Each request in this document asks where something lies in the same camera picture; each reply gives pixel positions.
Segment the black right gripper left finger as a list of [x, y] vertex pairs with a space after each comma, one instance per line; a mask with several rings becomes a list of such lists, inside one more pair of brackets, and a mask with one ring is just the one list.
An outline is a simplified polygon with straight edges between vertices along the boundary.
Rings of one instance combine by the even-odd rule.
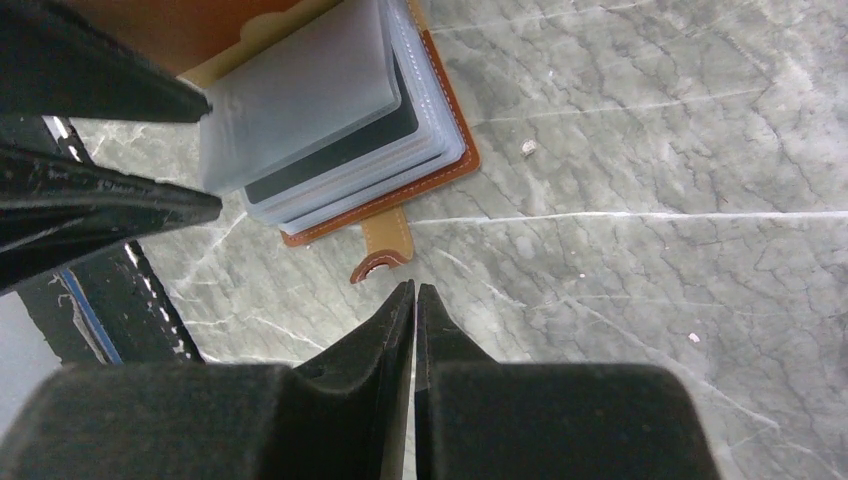
[[325, 351], [285, 364], [75, 366], [1, 445], [5, 479], [398, 479], [415, 285]]

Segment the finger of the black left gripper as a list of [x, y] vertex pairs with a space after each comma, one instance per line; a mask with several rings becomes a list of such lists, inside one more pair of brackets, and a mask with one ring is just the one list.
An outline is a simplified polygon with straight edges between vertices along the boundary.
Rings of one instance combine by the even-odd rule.
[[219, 197], [61, 156], [1, 148], [1, 291], [131, 240], [217, 219]]
[[202, 93], [57, 1], [1, 4], [1, 111], [195, 123]]

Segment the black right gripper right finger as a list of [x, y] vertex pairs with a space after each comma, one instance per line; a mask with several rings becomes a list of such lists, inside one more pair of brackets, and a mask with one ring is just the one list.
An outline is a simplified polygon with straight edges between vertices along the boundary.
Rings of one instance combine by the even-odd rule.
[[421, 286], [416, 312], [421, 479], [716, 479], [693, 400], [639, 363], [501, 363]]

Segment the brown leather card holder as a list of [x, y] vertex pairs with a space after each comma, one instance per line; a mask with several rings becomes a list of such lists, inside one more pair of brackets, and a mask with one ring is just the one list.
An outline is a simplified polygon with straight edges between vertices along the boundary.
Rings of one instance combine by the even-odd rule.
[[[404, 203], [475, 171], [480, 157], [414, 1], [73, 1], [70, 9], [204, 95], [199, 186], [306, 245], [350, 224], [366, 253], [351, 282], [414, 256]], [[401, 104], [401, 140], [251, 205], [244, 187]]]

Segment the grey card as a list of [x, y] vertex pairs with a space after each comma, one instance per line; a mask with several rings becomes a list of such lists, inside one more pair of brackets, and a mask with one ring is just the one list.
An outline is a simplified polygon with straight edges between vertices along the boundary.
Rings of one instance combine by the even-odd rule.
[[257, 205], [276, 194], [301, 185], [418, 130], [419, 122], [397, 58], [394, 73], [401, 104], [387, 115], [359, 128], [332, 144], [311, 153], [244, 187], [246, 200]]

